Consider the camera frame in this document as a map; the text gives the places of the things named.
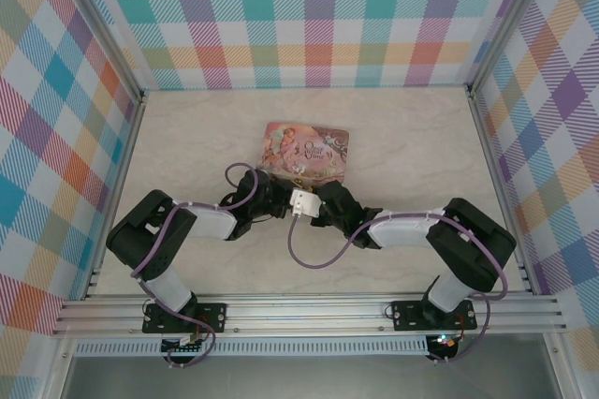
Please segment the controller board with lit LED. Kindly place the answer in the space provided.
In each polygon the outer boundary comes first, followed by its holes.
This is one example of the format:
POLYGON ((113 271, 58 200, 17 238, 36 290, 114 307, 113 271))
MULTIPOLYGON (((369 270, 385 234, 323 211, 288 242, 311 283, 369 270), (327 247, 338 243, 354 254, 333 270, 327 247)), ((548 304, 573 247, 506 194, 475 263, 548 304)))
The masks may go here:
POLYGON ((458 353, 460 338, 455 335, 439 334, 427 337, 429 353, 432 357, 453 358, 458 353))

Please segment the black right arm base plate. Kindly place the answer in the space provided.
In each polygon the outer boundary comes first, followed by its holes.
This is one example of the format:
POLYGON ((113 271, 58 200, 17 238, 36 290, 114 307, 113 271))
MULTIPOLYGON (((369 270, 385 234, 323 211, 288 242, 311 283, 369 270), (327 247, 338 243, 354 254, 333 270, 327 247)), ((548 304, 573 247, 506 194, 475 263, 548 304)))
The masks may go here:
POLYGON ((432 305, 424 307, 421 301, 395 301, 390 305, 393 326, 396 332, 470 331, 477 328, 475 310, 469 300, 462 301, 450 313, 443 312, 432 305))

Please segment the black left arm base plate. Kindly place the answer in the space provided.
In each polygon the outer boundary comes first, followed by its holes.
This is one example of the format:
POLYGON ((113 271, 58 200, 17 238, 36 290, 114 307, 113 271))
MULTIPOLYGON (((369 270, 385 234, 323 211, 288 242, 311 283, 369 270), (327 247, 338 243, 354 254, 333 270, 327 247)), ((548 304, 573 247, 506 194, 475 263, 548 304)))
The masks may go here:
MULTIPOLYGON (((225 303, 191 303, 185 306, 180 314, 208 324, 217 333, 224 331, 225 303)), ((195 333, 197 331, 196 324, 173 316, 155 303, 147 304, 143 315, 144 320, 141 325, 143 333, 195 333)))

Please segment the long aluminium base rail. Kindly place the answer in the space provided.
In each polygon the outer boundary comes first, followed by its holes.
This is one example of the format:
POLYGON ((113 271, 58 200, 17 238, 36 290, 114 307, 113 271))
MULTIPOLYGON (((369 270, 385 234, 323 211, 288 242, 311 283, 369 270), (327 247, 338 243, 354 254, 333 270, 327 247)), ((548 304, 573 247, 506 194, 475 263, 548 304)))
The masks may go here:
MULTIPOLYGON (((225 303, 224 337, 391 335, 390 303, 399 293, 201 295, 202 303, 225 303)), ((64 303, 55 337, 133 337, 141 334, 141 295, 92 295, 64 303)), ((489 332, 563 333, 557 300, 529 292, 508 294, 491 306, 489 332)))

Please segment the small black controller board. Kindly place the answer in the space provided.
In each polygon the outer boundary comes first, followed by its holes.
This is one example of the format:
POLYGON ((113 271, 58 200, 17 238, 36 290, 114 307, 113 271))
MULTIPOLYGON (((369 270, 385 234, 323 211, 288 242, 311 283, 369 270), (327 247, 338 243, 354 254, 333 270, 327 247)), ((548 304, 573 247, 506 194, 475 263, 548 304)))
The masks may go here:
POLYGON ((202 350, 203 341, 201 339, 192 339, 191 337, 164 338, 161 341, 160 351, 162 353, 173 352, 198 354, 202 350))

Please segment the pink floral tin box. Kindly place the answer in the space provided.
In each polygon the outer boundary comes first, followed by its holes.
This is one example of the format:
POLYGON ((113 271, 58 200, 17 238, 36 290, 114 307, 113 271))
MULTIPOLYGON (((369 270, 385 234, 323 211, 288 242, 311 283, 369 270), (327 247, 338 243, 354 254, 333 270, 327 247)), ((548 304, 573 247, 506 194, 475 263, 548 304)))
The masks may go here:
POLYGON ((349 132, 343 129, 270 122, 257 167, 306 186, 342 183, 348 146, 349 132))

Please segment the aluminium side rail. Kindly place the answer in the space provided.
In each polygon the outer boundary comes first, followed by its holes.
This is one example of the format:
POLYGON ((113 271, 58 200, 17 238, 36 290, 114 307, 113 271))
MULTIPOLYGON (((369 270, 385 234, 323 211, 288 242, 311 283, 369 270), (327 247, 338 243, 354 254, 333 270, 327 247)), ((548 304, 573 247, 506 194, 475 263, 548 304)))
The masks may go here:
POLYGON ((91 253, 89 263, 85 268, 82 283, 77 290, 76 295, 74 296, 76 301, 82 301, 87 297, 88 289, 92 284, 92 277, 101 269, 102 261, 106 252, 106 240, 114 224, 118 206, 123 194, 126 175, 129 170, 146 109, 147 98, 148 92, 144 90, 140 90, 136 97, 130 130, 125 141, 125 146, 122 151, 118 170, 116 171, 115 183, 110 191, 109 201, 107 203, 107 211, 102 221, 102 227, 100 228, 98 241, 91 253))
POLYGON ((515 237, 517 246, 514 252, 516 263, 519 266, 519 275, 525 290, 531 294, 537 294, 537 285, 534 278, 534 273, 530 273, 530 266, 528 256, 522 247, 521 232, 517 225, 513 211, 511 210, 508 202, 507 190, 500 170, 500 165, 495 159, 493 148, 491 145, 490 136, 484 123, 480 109, 475 98, 475 94, 472 93, 470 87, 466 85, 464 87, 464 93, 466 95, 467 103, 470 112, 473 116, 476 133, 478 135, 480 145, 488 166, 490 179, 497 197, 499 207, 502 213, 502 217, 506 226, 506 229, 515 237))

